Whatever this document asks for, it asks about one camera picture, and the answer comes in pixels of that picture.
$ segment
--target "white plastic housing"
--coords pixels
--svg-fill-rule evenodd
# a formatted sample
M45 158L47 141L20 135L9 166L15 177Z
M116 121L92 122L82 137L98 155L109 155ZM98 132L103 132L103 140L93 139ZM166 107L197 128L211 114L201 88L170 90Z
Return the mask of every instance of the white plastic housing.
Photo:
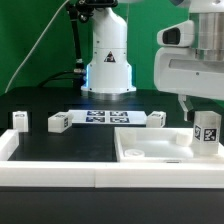
M173 28L178 28L180 30L181 33L180 43L178 45L164 44L163 42L164 32ZM194 39L195 39L195 28L194 28L194 22L191 20L161 30L157 34L157 41L160 46L189 47L194 43Z
M127 62L127 24L111 8L95 10L93 59L82 91L120 94L135 90L132 67Z
M157 52L154 67L160 91L224 100L223 62L196 60L194 49L166 47Z
M190 13L224 12L223 0L191 0Z
M26 111L13 112L13 129L19 132L28 132L28 114Z

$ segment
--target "white block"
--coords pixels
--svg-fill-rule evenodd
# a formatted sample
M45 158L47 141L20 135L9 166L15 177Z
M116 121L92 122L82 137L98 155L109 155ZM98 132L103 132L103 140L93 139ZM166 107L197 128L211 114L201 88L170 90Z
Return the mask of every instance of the white block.
M197 153L201 155L218 153L221 119L221 115L213 111L195 112L194 143L197 144Z
M13 112L13 129L19 132L28 132L28 115L26 111Z
M0 161L7 161L19 145L18 130L7 130L0 137Z
M73 116L69 112L58 112L48 118L48 132L62 133L72 126Z
M166 124L166 113L162 111L154 111L148 117L146 121L147 128L162 128Z
M177 132L176 144L184 147L191 145L193 132L191 130L182 130Z

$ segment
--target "black cable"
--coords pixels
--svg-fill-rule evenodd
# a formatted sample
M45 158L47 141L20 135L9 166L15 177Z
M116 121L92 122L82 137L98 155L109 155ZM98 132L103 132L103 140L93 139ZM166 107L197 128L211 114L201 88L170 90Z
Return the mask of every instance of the black cable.
M58 81L58 80L75 80L75 79L80 80L80 78L81 78L81 77L78 77L78 76L73 77L73 78L53 78L53 79L46 80L46 82L44 83L44 85L47 84L48 82L51 82L51 81Z
M78 11L76 7L71 4L67 3L66 10L68 11L70 21L72 24L72 31L73 31L73 39L75 43L75 53L76 53L76 67L77 68L84 68L83 60L82 60L82 53L80 47L80 39L79 39L79 30L78 30Z
M51 79L57 78L59 76L62 75L66 75L66 74L74 74L74 71L64 71L64 72L58 72L50 77L48 77L46 80L44 80L43 82L41 82L38 87L43 87L47 82L49 82Z

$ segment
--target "metal bracket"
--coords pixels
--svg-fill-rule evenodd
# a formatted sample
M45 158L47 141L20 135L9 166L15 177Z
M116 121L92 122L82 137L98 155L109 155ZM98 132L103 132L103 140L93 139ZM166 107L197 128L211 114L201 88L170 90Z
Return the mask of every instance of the metal bracket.
M178 95L178 101L184 111L185 121L194 121L194 108L190 101L190 97L186 95Z

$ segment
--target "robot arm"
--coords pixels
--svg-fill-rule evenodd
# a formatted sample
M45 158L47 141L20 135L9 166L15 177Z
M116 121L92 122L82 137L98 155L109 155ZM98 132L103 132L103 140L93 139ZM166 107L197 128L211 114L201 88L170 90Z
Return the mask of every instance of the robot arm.
M79 11L80 22L86 23L93 16L95 8L113 8L117 5L117 0L78 0L76 9Z
M187 96L224 100L224 1L170 1L189 7L189 20L158 33L163 47L156 54L154 81L158 90L178 94L187 113Z

